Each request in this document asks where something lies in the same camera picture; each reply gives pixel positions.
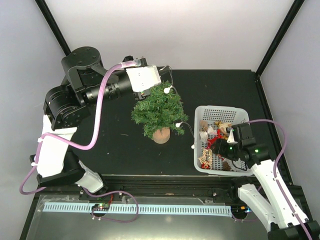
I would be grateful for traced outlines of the white perforated plastic basket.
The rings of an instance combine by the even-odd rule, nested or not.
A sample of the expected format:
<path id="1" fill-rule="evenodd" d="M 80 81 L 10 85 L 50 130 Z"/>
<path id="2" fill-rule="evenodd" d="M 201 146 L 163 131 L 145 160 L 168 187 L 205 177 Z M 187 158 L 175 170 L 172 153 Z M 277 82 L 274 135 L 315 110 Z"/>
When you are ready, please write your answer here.
<path id="1" fill-rule="evenodd" d="M 221 176 L 251 176 L 252 172 L 246 166 L 246 164 L 238 160 L 232 162 L 224 157 L 219 157 L 215 154 L 212 155 L 212 169 L 203 169 L 198 158 L 201 156 L 202 148 L 207 148 L 208 140 L 213 139 L 215 135 L 209 135 L 207 141 L 201 141 L 199 132 L 203 130 L 200 126 L 200 121 L 207 121 L 208 126 L 212 126 L 216 131 L 219 129 L 214 124 L 215 121 L 221 121 L 222 123 L 231 123 L 233 125 L 242 124 L 249 121 L 249 115 L 246 110 L 242 108 L 230 107 L 230 106 L 213 106 L 202 105 L 198 106 L 194 112 L 194 167 L 201 173 L 209 175 L 221 175 Z M 223 171 L 223 162 L 228 162 L 231 171 Z"/>

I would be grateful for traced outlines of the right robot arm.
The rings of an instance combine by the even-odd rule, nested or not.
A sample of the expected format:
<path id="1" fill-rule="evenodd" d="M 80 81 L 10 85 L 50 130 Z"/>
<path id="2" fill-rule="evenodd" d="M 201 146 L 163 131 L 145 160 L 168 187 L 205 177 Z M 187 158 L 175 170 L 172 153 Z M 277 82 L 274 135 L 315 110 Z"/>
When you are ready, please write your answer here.
<path id="1" fill-rule="evenodd" d="M 303 212 L 290 193 L 265 144 L 257 144 L 252 121 L 228 127 L 228 139 L 217 138 L 210 146 L 215 155 L 245 162 L 258 180 L 261 195 L 248 177 L 236 177 L 227 189 L 228 198 L 244 202 L 260 220 L 270 240 L 317 240 L 320 225 Z"/>

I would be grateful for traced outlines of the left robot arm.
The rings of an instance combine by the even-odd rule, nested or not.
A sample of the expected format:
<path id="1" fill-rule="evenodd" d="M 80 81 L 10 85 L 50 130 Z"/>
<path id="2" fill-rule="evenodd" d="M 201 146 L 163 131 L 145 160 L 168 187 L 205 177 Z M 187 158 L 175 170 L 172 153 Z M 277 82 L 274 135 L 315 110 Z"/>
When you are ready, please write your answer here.
<path id="1" fill-rule="evenodd" d="M 91 46 L 73 50 L 61 60 L 65 76 L 62 83 L 45 96 L 43 128 L 32 162 L 40 190 L 47 187 L 78 185 L 97 200 L 108 192 L 102 176 L 89 169 L 73 149 L 90 150 L 98 140 L 102 105 L 134 93 L 144 99 L 150 88 L 161 83 L 158 69 L 144 57 L 126 56 L 122 62 L 104 68 L 100 52 Z M 81 122 L 95 106 L 94 127 L 90 142 L 72 142 Z"/>

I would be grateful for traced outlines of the gold merry christmas sign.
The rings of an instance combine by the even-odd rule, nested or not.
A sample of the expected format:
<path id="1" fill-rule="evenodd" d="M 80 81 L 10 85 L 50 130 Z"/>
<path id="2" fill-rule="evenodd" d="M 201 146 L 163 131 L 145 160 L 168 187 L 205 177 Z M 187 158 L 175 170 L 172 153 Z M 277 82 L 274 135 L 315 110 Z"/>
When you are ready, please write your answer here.
<path id="1" fill-rule="evenodd" d="M 202 169 L 211 170 L 213 164 L 213 152 L 209 148 L 201 149 L 201 156 L 198 158 Z"/>

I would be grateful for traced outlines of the small green christmas tree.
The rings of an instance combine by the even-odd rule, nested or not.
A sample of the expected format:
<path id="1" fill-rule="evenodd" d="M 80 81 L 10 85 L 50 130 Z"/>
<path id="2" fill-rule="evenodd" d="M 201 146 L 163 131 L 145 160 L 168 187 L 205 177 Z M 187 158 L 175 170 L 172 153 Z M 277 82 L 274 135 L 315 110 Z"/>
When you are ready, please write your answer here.
<path id="1" fill-rule="evenodd" d="M 131 119 L 135 124 L 143 127 L 143 135 L 149 139 L 162 128 L 169 128 L 178 135 L 185 130 L 176 127 L 176 123 L 186 122 L 188 115 L 183 109 L 181 96 L 168 81 L 150 89 L 150 96 L 138 101 L 131 112 Z"/>

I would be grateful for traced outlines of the round wooden tree base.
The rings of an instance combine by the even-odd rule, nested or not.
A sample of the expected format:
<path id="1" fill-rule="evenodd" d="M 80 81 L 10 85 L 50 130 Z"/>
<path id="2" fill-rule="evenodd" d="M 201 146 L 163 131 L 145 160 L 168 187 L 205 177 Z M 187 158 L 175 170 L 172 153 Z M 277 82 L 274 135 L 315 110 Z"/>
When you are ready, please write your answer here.
<path id="1" fill-rule="evenodd" d="M 152 140 L 157 144 L 165 144 L 170 139 L 170 129 L 163 127 L 158 129 L 153 135 Z"/>

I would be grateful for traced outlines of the red star ornament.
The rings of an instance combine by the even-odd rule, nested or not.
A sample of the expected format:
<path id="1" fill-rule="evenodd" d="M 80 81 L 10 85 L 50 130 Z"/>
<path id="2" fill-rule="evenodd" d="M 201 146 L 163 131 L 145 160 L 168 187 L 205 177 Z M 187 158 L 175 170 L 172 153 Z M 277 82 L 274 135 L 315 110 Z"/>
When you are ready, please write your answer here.
<path id="1" fill-rule="evenodd" d="M 211 146 L 218 140 L 218 139 L 225 139 L 225 135 L 221 132 L 220 129 L 217 130 L 216 135 L 207 141 L 207 149 L 210 149 Z"/>

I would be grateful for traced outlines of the brown pine cone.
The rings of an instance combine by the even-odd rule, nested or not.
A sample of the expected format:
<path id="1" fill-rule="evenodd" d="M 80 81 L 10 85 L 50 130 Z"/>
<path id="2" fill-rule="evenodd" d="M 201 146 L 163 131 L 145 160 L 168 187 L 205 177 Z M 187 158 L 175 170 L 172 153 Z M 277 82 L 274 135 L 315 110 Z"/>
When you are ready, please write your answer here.
<path id="1" fill-rule="evenodd" d="M 232 168 L 228 162 L 224 161 L 222 164 L 222 170 L 225 172 L 230 172 Z"/>

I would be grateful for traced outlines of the wooden ornament pieces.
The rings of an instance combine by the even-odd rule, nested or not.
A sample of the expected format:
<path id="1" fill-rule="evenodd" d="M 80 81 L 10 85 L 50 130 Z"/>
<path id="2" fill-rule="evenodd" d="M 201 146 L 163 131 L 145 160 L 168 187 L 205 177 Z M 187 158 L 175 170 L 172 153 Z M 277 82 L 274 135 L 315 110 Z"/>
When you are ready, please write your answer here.
<path id="1" fill-rule="evenodd" d="M 229 122 L 221 123 L 218 128 L 223 133 L 224 136 L 228 136 L 228 129 L 232 127 L 232 124 Z"/>

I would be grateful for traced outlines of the burlap bow ornament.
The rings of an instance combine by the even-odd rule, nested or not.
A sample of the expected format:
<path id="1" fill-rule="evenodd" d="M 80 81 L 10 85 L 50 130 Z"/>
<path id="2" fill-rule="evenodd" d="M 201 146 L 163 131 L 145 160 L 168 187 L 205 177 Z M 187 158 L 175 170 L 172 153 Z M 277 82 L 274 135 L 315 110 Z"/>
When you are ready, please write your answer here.
<path id="1" fill-rule="evenodd" d="M 199 121 L 199 125 L 204 129 L 206 130 L 208 128 L 208 122 L 205 121 L 205 120 L 200 120 Z"/>

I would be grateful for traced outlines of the right controller circuit board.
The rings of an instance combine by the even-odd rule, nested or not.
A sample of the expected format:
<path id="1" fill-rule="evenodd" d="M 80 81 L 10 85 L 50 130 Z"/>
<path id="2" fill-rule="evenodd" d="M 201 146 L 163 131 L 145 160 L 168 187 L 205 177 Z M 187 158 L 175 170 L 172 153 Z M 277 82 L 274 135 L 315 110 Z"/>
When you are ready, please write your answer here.
<path id="1" fill-rule="evenodd" d="M 247 205 L 234 205 L 231 207 L 231 211 L 236 214 L 250 213 L 252 210 Z"/>

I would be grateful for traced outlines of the controller circuit board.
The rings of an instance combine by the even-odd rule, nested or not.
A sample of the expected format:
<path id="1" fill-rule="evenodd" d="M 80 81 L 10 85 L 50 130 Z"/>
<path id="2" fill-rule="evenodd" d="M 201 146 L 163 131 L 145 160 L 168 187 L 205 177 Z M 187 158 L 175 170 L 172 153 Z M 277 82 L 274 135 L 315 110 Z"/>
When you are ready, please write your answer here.
<path id="1" fill-rule="evenodd" d="M 110 209 L 109 203 L 97 203 L 91 207 L 91 210 L 94 211 L 108 211 Z"/>
<path id="2" fill-rule="evenodd" d="M 247 205 L 234 205 L 231 207 L 231 211 L 236 214 L 250 213 L 252 210 Z"/>

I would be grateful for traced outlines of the left controller circuit board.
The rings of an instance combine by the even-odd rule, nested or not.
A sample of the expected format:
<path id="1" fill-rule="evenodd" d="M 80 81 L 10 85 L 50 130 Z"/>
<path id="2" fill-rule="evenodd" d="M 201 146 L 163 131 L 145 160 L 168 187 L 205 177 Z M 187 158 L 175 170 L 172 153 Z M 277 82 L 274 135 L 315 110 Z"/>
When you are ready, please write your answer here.
<path id="1" fill-rule="evenodd" d="M 91 207 L 91 210 L 94 211 L 108 211 L 110 209 L 109 203 L 97 203 Z"/>

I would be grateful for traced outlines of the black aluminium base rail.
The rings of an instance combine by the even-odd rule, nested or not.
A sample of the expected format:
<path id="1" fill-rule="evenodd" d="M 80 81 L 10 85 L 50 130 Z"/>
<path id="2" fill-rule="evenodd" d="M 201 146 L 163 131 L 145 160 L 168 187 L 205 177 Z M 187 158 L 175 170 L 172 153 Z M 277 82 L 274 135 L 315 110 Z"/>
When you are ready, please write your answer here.
<path id="1" fill-rule="evenodd" d="M 107 191 L 125 191 L 134 197 L 200 197 L 213 198 L 215 201 L 229 203 L 228 189 L 235 184 L 237 177 L 214 175 L 102 175 Z M 294 199 L 301 204 L 309 202 L 301 186 L 286 182 Z M 80 187 L 62 185 L 47 187 L 35 194 L 79 196 Z"/>

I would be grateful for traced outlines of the right black frame post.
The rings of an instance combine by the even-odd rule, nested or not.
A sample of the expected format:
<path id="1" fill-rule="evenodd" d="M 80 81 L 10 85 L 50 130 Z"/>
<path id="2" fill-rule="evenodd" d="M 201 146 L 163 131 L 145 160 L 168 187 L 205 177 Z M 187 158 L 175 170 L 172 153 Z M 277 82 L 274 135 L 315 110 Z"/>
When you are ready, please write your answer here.
<path id="1" fill-rule="evenodd" d="M 266 67 L 270 63 L 273 55 L 275 54 L 277 48 L 279 47 L 281 41 L 283 40 L 285 34 L 289 30 L 291 24 L 293 23 L 295 17 L 303 6 L 305 0 L 294 0 L 291 7 L 289 8 L 287 14 L 285 15 L 279 29 L 277 30 L 271 44 L 269 45 L 264 57 L 262 58 L 257 70 L 255 71 L 256 76 L 259 78 L 262 76 Z"/>

